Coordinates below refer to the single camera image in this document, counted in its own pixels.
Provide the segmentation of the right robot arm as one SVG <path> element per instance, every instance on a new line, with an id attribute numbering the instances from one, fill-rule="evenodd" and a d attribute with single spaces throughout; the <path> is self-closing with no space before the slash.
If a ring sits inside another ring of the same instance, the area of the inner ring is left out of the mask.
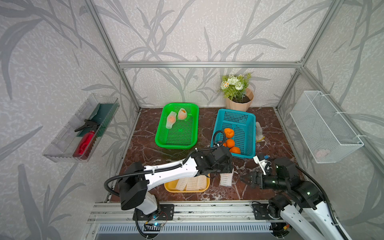
<path id="1" fill-rule="evenodd" d="M 288 158 L 278 158 L 273 162 L 267 157 L 254 157 L 260 172 L 250 172 L 240 179 L 251 188 L 274 190 L 277 194 L 268 203 L 253 202 L 255 219 L 283 220 L 271 227 L 276 238 L 283 238 L 289 229 L 305 240 L 349 240 L 351 237 L 335 216 L 330 200 L 324 189 L 309 177 L 301 179 L 300 174 L 308 175 Z"/>

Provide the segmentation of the white foam net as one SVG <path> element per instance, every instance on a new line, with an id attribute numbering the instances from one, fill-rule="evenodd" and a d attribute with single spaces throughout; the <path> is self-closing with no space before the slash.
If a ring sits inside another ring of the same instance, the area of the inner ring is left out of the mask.
<path id="1" fill-rule="evenodd" d="M 194 177 L 194 178 L 189 178 L 186 186 L 187 191 L 199 191 L 199 178 Z"/>
<path id="2" fill-rule="evenodd" d="M 189 182 L 189 178 L 179 179 L 177 184 L 176 184 L 175 189 L 177 191 L 184 191 L 187 187 L 188 182 Z"/>
<path id="3" fill-rule="evenodd" d="M 198 176 L 198 189 L 204 190 L 207 187 L 207 177 L 206 176 Z"/>

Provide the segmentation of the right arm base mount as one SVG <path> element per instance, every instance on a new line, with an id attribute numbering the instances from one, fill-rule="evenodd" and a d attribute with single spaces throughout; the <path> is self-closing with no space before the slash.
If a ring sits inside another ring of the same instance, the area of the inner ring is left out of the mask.
<path id="1" fill-rule="evenodd" d="M 269 212 L 269 204 L 254 201 L 251 203 L 255 220 L 280 220 L 281 218 Z"/>

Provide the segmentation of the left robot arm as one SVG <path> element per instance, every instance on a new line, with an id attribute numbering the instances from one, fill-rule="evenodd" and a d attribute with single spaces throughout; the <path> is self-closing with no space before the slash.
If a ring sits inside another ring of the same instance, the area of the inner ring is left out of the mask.
<path id="1" fill-rule="evenodd" d="M 104 188 L 120 198 L 123 211 L 133 209 L 136 214 L 141 211 L 145 216 L 157 216 L 161 208 L 150 190 L 179 179 L 229 174 L 232 170 L 232 153 L 223 142 L 218 142 L 211 148 L 196 148 L 184 159 L 168 164 L 143 166 L 141 162 L 135 162 L 123 175 L 107 179 Z"/>

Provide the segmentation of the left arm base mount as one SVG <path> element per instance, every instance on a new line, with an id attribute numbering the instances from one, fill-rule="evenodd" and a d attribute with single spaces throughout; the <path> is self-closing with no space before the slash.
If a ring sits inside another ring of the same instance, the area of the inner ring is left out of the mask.
<path id="1" fill-rule="evenodd" d="M 175 212 L 174 204 L 160 204 L 159 208 L 149 215 L 145 215 L 141 210 L 135 209 L 133 220 L 136 221 L 149 221 L 149 220 L 161 220 L 170 221 L 173 220 Z"/>

